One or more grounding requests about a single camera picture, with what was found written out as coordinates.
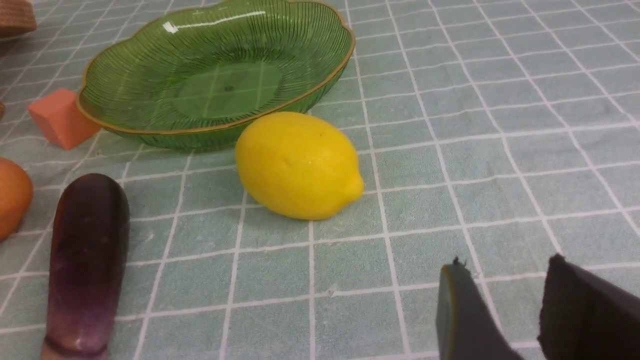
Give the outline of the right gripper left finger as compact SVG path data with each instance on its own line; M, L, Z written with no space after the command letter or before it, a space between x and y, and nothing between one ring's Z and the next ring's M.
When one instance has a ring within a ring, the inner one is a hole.
M439 271L436 333L441 360L521 360L494 323L471 272L455 257Z

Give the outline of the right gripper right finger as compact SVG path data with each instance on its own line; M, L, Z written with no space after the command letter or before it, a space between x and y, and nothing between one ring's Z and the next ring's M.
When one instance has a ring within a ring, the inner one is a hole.
M544 281L537 341L547 360L637 360L640 300L555 254Z

